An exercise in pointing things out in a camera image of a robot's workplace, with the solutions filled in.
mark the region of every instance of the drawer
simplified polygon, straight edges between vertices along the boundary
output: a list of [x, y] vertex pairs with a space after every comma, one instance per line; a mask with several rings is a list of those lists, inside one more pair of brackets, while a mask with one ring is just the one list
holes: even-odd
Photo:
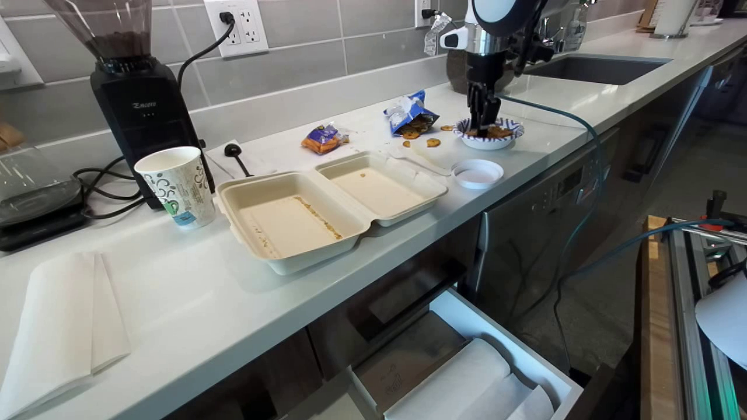
[[546, 392], [552, 417], [570, 416], [581, 387], [454, 289], [442, 289], [390, 326], [365, 357], [342, 368], [286, 417], [384, 417], [475, 338], [502, 356], [525, 395], [537, 385]]

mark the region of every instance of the small white bowl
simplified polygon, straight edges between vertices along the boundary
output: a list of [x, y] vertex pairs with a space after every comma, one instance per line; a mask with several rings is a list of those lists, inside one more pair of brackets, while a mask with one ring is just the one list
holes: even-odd
[[452, 165], [452, 178], [465, 190], [489, 190], [495, 182], [503, 178], [503, 169], [484, 158], [465, 158]]
[[507, 137], [470, 137], [470, 136], [466, 136], [469, 120], [459, 121], [454, 132], [469, 150], [507, 150], [508, 144], [514, 144], [515, 137], [522, 136], [522, 126], [515, 120], [495, 120], [495, 126], [511, 132], [511, 136], [507, 136]]

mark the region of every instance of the coffee grinder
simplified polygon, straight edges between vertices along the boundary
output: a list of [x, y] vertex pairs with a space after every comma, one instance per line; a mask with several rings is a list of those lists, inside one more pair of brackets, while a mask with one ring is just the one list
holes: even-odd
[[[46, 0], [46, 4], [95, 57], [91, 88], [130, 169], [155, 150], [201, 148], [175, 74], [148, 53], [152, 0]], [[135, 179], [148, 207], [161, 207], [145, 179], [140, 175]]]

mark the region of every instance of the sink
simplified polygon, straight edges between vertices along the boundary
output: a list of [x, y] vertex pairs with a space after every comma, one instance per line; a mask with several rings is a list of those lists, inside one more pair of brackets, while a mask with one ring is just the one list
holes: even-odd
[[551, 63], [526, 69], [525, 74], [578, 79], [594, 85], [630, 85], [633, 79], [664, 65], [664, 59], [624, 57], [560, 57]]

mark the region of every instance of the white countertop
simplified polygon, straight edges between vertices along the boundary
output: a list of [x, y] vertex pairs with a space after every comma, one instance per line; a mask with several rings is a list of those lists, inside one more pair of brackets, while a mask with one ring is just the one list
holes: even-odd
[[[507, 94], [563, 107], [605, 132], [745, 41], [747, 22], [692, 29], [685, 41], [617, 34], [581, 52], [671, 62], [627, 87], [519, 77]], [[465, 104], [451, 87], [427, 88], [427, 107], [440, 115], [438, 123], [466, 116]], [[327, 120], [351, 128], [351, 144], [327, 158], [354, 150], [399, 153], [399, 141], [390, 141], [381, 116], [384, 106]], [[474, 195], [442, 178], [447, 195], [432, 210], [391, 228], [374, 228], [354, 253], [299, 275], [278, 279], [254, 262], [224, 219], [183, 237], [145, 207], [119, 225], [0, 256], [0, 379], [33, 266], [51, 254], [97, 251], [107, 254], [132, 353], [42, 417], [162, 417], [588, 143], [582, 128], [564, 116], [511, 104], [502, 106], [502, 115], [525, 123], [525, 136], [511, 150], [470, 153], [447, 134], [440, 134], [438, 150], [414, 148], [420, 158], [438, 169], [466, 157], [497, 161], [507, 171], [498, 188]], [[299, 150], [308, 128], [247, 143], [249, 171], [261, 175], [316, 163]]]

